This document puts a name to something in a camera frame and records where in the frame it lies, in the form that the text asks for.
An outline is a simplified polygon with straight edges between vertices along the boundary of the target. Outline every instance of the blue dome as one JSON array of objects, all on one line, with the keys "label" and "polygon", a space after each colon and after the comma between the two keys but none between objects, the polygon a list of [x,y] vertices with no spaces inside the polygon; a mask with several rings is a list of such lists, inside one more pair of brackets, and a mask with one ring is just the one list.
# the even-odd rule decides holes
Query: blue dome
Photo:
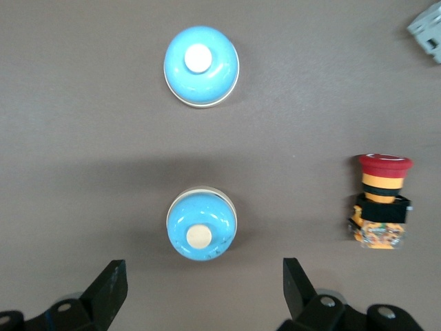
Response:
[{"label": "blue dome", "polygon": [[[201,227],[209,240],[196,248],[191,243],[191,229]],[[167,218],[170,242],[184,257],[196,261],[215,259],[224,253],[236,234],[236,215],[221,197],[210,193],[194,193],[172,205]]]},{"label": "blue dome", "polygon": [[165,54],[164,75],[170,90],[193,107],[220,103],[233,90],[238,74],[239,59],[233,44],[207,26],[182,31]]}]

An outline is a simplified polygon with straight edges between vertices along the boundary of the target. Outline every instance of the white plastic part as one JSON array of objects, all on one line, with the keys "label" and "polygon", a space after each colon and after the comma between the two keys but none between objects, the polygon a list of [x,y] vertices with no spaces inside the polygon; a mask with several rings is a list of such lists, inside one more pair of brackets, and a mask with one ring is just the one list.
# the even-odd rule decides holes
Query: white plastic part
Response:
[{"label": "white plastic part", "polygon": [[187,49],[184,61],[190,71],[201,74],[212,65],[213,57],[207,46],[196,43]]},{"label": "white plastic part", "polygon": [[212,242],[212,232],[206,225],[193,225],[187,231],[187,242],[193,248],[201,250]]}]

